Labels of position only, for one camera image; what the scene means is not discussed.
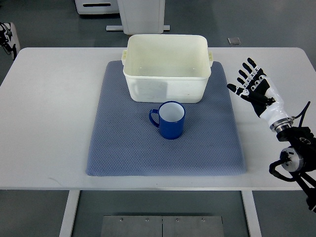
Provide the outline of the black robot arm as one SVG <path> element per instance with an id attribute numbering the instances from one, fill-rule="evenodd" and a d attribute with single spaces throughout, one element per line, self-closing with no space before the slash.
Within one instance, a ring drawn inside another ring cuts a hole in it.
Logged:
<path id="1" fill-rule="evenodd" d="M 289 142 L 279 160 L 269 166 L 269 173 L 286 182 L 296 182 L 307 195 L 309 210 L 316 211 L 316 180 L 308 173 L 316 169 L 316 138 L 309 127 L 303 127 L 303 120 L 310 102 L 295 117 L 282 118 L 270 129 L 276 132 L 280 142 Z"/>

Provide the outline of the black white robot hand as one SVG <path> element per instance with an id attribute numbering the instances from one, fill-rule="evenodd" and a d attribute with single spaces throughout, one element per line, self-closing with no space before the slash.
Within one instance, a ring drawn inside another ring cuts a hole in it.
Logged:
<path id="1" fill-rule="evenodd" d="M 267 122 L 271 131 L 279 133 L 291 128 L 293 119 L 285 111 L 284 101 L 271 79 L 251 58 L 242 66 L 243 69 L 238 71 L 239 85 L 229 83 L 227 88 L 249 102 L 255 114 Z"/>

